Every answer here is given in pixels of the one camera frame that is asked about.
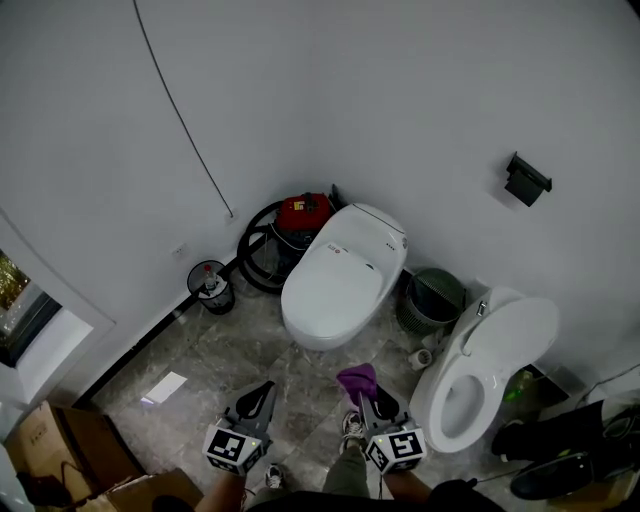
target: black baseboard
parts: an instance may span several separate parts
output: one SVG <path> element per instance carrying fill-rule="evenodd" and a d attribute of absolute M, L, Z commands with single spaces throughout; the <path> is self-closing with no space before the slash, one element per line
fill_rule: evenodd
<path fill-rule="evenodd" d="M 251 252 L 254 252 L 260 248 L 262 237 L 258 238 L 251 244 Z M 233 258 L 224 268 L 225 275 L 221 276 L 225 279 L 229 274 L 238 267 L 238 258 Z M 151 343 L 162 331 L 164 331 L 169 325 L 176 321 L 176 319 L 182 315 L 187 309 L 198 302 L 196 295 L 190 295 L 184 301 L 180 303 L 171 313 L 160 320 L 155 326 L 153 326 L 147 334 L 145 334 L 138 343 L 136 343 L 131 349 L 118 359 L 111 368 L 109 368 L 102 376 L 94 382 L 94 384 L 73 404 L 76 409 L 88 409 L 91 408 L 91 399 L 100 391 L 107 382 L 109 382 L 115 375 L 122 370 L 142 349 L 144 349 L 149 343 Z"/>

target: robotic hand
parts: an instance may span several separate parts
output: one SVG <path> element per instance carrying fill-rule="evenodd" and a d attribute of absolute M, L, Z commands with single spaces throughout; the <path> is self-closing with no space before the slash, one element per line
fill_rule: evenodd
<path fill-rule="evenodd" d="M 202 453 L 212 466 L 245 476 L 267 453 L 267 427 L 276 402 L 275 382 L 252 384 L 234 393 L 216 425 L 209 425 Z"/>
<path fill-rule="evenodd" d="M 360 393 L 366 457 L 383 475 L 413 469 L 427 455 L 422 429 L 411 417 L 406 400 L 379 385 L 377 394 L 372 401 Z"/>

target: black hose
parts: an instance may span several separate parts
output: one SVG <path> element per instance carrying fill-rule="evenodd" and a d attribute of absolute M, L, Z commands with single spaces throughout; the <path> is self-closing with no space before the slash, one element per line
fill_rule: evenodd
<path fill-rule="evenodd" d="M 265 272 L 261 269 L 255 261 L 253 261 L 253 251 L 249 248 L 249 242 L 251 240 L 251 235 L 256 233 L 264 233 L 266 244 L 269 241 L 269 234 L 271 233 L 271 228 L 269 226 L 258 226 L 258 222 L 260 222 L 264 217 L 269 215 L 270 213 L 278 210 L 282 206 L 282 201 L 276 201 L 275 203 L 270 204 L 266 208 L 263 208 L 258 212 L 258 214 L 251 219 L 249 222 L 247 229 L 244 234 L 240 238 L 240 243 L 238 243 L 238 252 L 237 252 L 237 261 L 238 261 L 238 270 L 243 275 L 243 277 L 247 280 L 247 282 L 266 293 L 271 293 L 274 295 L 280 295 L 282 293 L 282 287 L 284 286 L 284 282 L 286 277 L 282 276 L 274 276 L 268 272 Z M 266 284 L 258 281 L 249 271 L 249 267 L 255 274 L 263 279 L 274 282 L 275 286 L 268 286 Z"/>

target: window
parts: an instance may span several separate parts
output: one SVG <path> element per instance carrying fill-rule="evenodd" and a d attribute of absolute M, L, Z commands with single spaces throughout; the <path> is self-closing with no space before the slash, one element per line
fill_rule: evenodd
<path fill-rule="evenodd" d="M 0 251 L 0 363 L 15 367 L 60 307 Z"/>

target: vacuum cleaner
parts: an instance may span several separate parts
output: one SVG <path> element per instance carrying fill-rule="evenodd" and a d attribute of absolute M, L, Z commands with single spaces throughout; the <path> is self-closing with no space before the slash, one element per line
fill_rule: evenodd
<path fill-rule="evenodd" d="M 284 283 L 302 259 L 329 218 L 345 203 L 335 185 L 331 194 L 305 193 L 276 201 L 263 208 L 251 219 L 240 238 L 237 251 L 238 270 L 249 284 L 266 293 L 280 295 Z M 253 235 L 261 235 L 259 242 L 251 244 Z M 265 269 L 254 255 L 269 243 L 275 245 L 276 261 Z"/>

